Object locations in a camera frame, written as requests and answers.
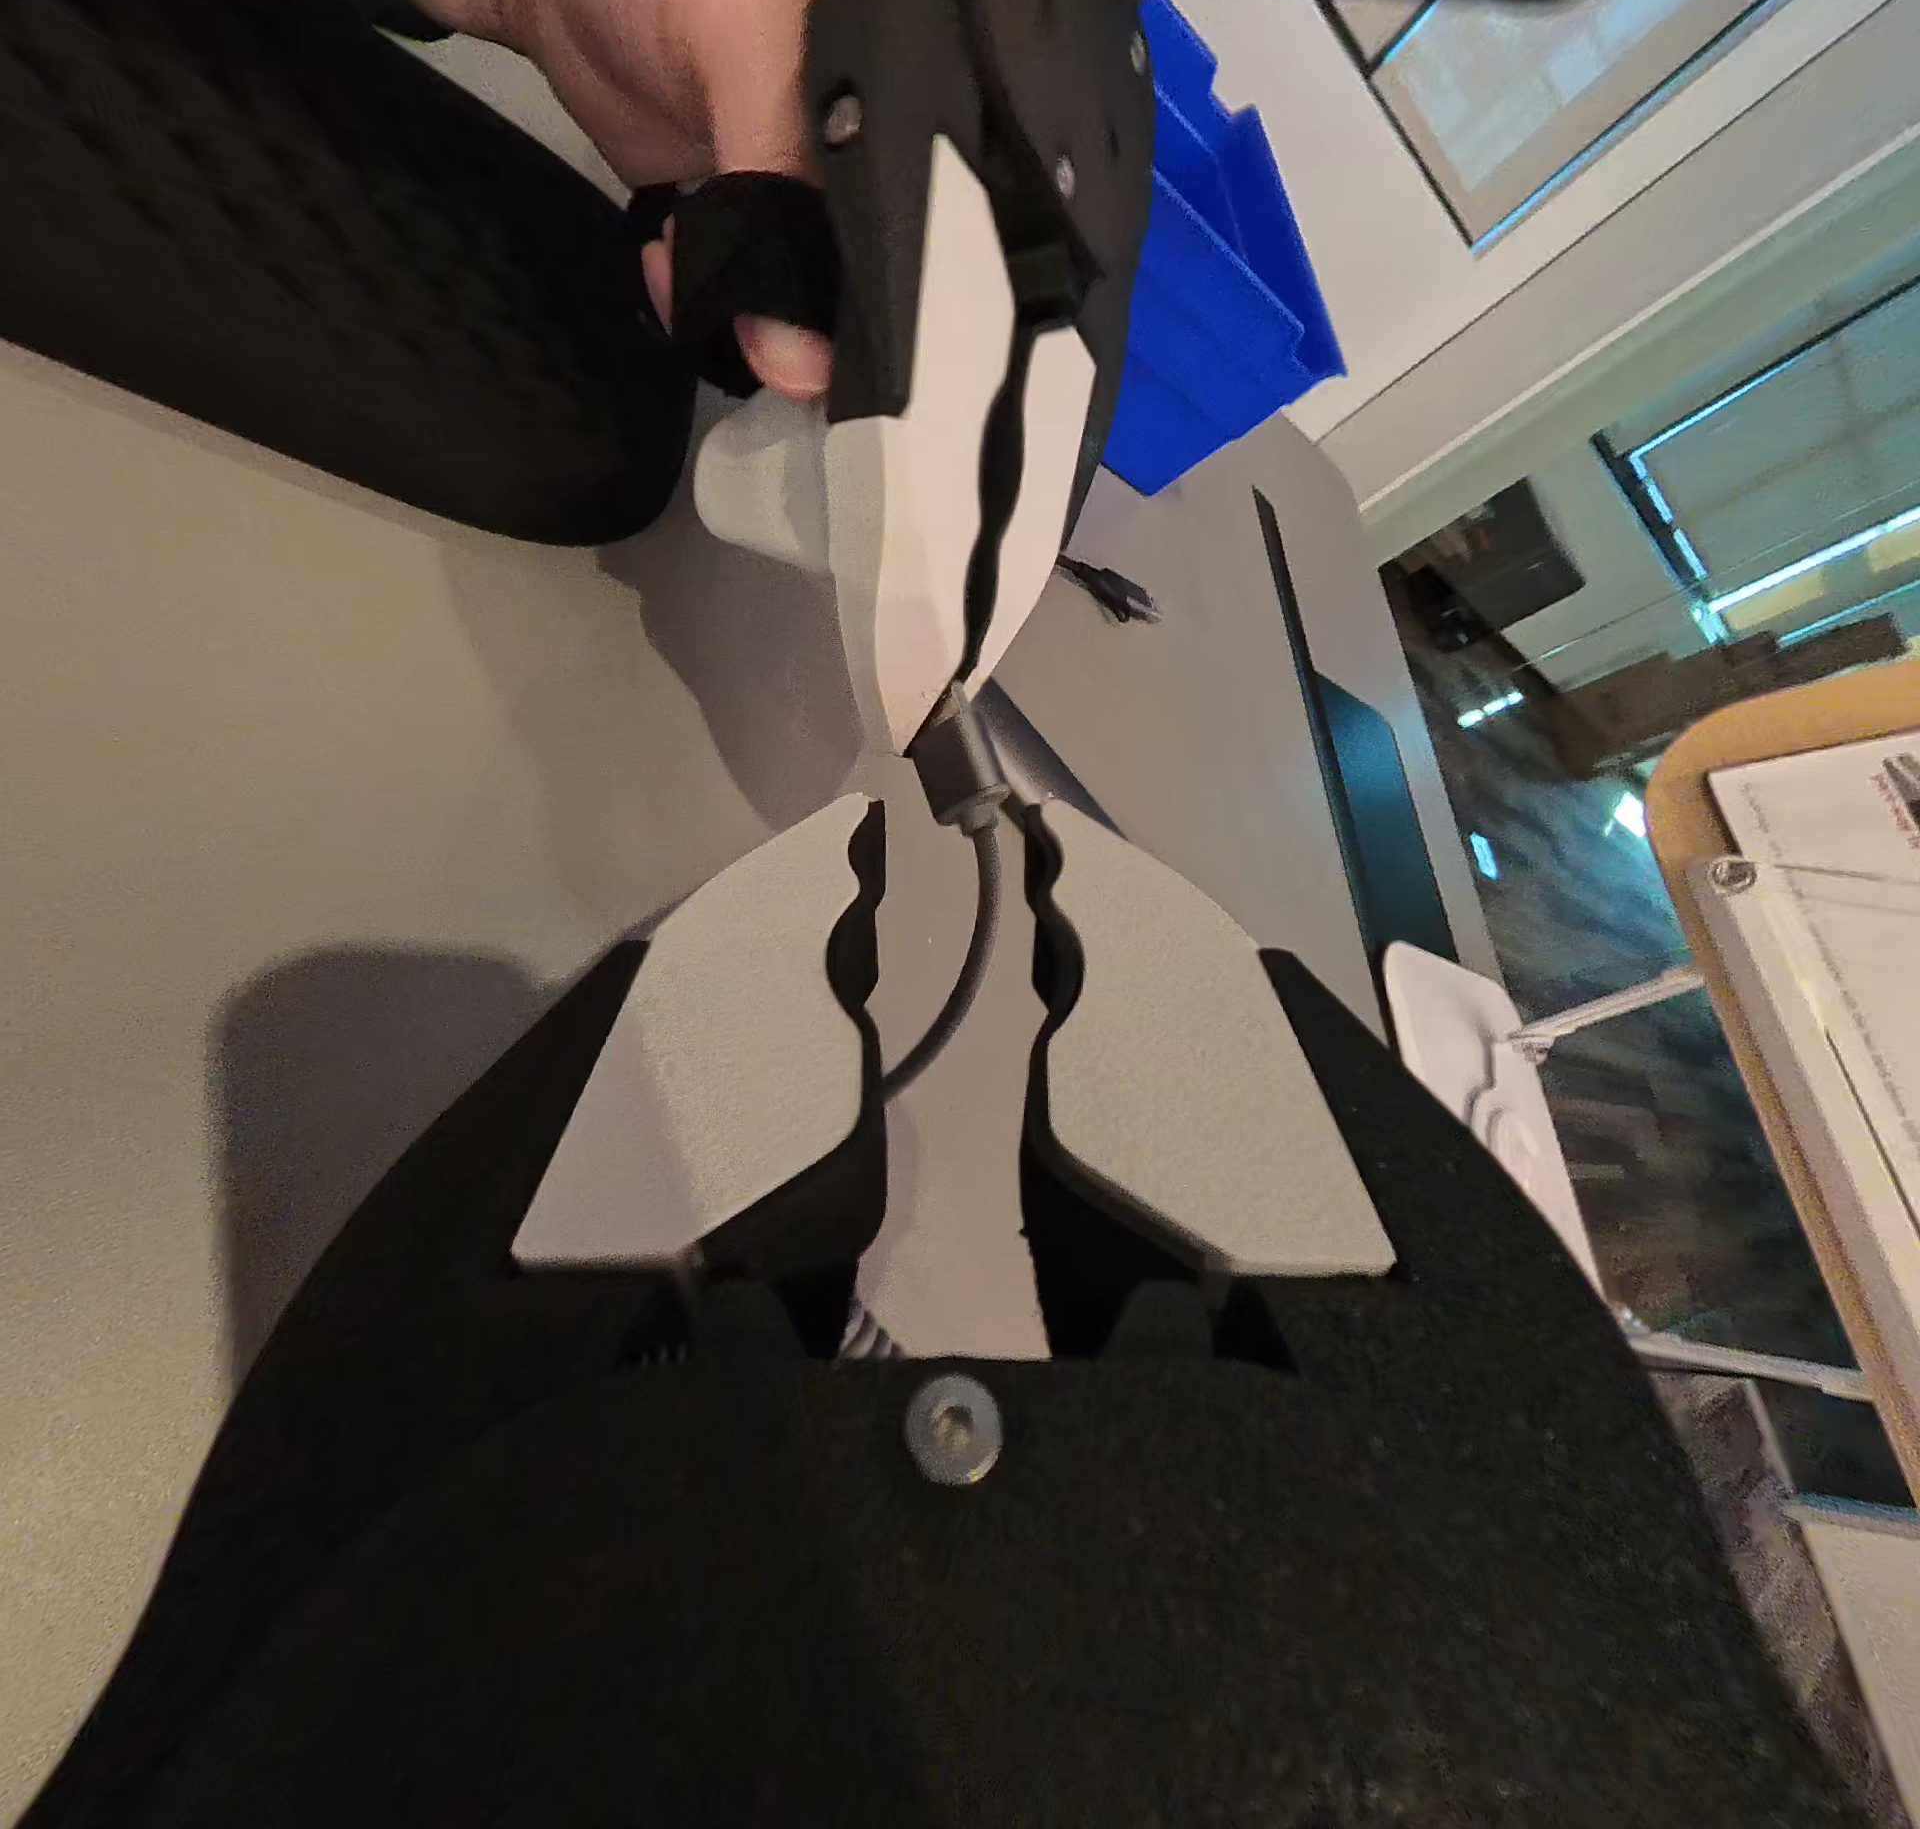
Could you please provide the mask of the white stand with wooden board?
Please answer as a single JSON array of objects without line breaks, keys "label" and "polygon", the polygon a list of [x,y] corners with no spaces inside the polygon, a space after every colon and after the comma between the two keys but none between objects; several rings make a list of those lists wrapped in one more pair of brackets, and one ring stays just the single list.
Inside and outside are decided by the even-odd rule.
[{"label": "white stand with wooden board", "polygon": [[1735,853],[1707,776],[1904,728],[1915,728],[1915,660],[1747,699],[1678,737],[1644,797],[1647,840],[1689,947],[1689,961],[1662,976],[1523,1021],[1504,987],[1419,947],[1388,944],[1379,972],[1406,1070],[1508,1168],[1593,1290],[1599,1270],[1540,1063],[1579,1029],[1704,994],[1858,1362],[1856,1373],[1810,1379],[1874,1407],[1915,1491],[1915,1202],[1865,1131],[1772,893]]}]

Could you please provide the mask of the person's left hand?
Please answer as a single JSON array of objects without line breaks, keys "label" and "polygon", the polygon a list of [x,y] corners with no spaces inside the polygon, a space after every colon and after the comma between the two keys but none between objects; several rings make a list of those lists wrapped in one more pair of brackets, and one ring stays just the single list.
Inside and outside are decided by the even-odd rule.
[{"label": "person's left hand", "polygon": [[818,179],[802,66],[811,0],[411,2],[530,60],[626,185]]}]

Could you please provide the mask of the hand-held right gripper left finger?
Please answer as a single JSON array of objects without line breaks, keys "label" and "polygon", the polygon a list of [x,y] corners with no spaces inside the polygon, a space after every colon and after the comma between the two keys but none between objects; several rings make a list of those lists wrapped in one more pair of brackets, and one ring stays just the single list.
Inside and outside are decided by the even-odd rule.
[{"label": "hand-held right gripper left finger", "polygon": [[873,1124],[885,813],[842,794],[640,944],[512,1242],[523,1271],[679,1270]]}]

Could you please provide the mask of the black textured cushion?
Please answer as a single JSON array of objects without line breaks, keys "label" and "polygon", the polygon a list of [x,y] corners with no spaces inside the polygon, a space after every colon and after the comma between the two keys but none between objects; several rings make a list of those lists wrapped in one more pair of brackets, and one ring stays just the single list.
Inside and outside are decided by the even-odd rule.
[{"label": "black textured cushion", "polygon": [[444,520],[598,546],[696,388],[623,209],[320,0],[2,0],[2,335]]}]

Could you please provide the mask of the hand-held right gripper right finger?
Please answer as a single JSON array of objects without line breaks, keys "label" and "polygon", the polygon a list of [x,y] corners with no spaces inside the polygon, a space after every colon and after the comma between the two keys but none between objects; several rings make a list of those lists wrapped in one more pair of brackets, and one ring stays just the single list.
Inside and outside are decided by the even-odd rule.
[{"label": "hand-held right gripper right finger", "polygon": [[1030,809],[1023,838],[1038,1159],[1207,1271],[1388,1276],[1394,1245],[1260,944],[1065,802]]}]

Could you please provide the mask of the printed instruction sheet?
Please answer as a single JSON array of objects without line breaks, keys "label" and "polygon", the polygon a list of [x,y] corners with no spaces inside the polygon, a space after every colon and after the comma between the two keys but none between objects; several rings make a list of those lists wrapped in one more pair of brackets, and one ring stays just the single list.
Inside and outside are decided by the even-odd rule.
[{"label": "printed instruction sheet", "polygon": [[1918,731],[1719,766],[1837,1073],[1908,1202],[1918,1181]]}]

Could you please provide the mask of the black low cabinet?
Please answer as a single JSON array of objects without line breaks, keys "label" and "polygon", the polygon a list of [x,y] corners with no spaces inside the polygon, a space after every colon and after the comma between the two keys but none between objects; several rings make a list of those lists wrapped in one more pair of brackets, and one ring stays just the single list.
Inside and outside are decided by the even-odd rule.
[{"label": "black low cabinet", "polygon": [[1407,546],[1379,578],[1400,626],[1438,656],[1502,640],[1586,586],[1525,476]]}]

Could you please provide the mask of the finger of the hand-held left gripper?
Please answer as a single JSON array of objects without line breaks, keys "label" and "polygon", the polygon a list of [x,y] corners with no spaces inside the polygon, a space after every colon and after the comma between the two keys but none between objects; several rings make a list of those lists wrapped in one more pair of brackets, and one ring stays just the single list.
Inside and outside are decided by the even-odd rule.
[{"label": "finger of the hand-held left gripper", "polygon": [[825,544],[854,705],[903,756],[968,648],[982,455],[1009,371],[1015,298],[982,179],[929,147],[919,294],[901,412],[825,427]]},{"label": "finger of the hand-held left gripper", "polygon": [[1044,329],[1020,358],[1006,447],[996,445],[1006,471],[987,471],[987,491],[1007,485],[1006,520],[996,520],[991,596],[977,651],[959,671],[966,697],[994,677],[1011,642],[1044,595],[1070,531],[1095,363],[1084,337],[1072,329]]}]

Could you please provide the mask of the narrow side window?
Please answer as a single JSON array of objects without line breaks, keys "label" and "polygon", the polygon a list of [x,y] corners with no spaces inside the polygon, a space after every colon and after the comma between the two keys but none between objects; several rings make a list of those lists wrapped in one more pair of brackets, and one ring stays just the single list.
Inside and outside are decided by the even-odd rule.
[{"label": "narrow side window", "polygon": [[1593,451],[1678,591],[1682,648],[1918,626],[1918,280],[1601,428]]}]

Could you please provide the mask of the blue plastic bin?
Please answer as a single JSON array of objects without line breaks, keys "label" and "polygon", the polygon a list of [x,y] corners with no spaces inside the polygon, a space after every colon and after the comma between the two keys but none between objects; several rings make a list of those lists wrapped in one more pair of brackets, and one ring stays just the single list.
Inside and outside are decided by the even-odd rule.
[{"label": "blue plastic bin", "polygon": [[1222,100],[1173,0],[1128,4],[1101,9],[1122,64],[1097,82],[1100,235],[1132,259],[1101,463],[1153,495],[1345,363],[1257,108]]}]

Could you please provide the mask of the large gridded window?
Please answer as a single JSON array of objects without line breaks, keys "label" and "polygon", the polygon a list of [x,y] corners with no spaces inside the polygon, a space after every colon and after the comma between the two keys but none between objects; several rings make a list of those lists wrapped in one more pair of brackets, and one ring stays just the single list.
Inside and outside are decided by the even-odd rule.
[{"label": "large gridded window", "polygon": [[1451,228],[1479,251],[1786,0],[1330,0]]}]

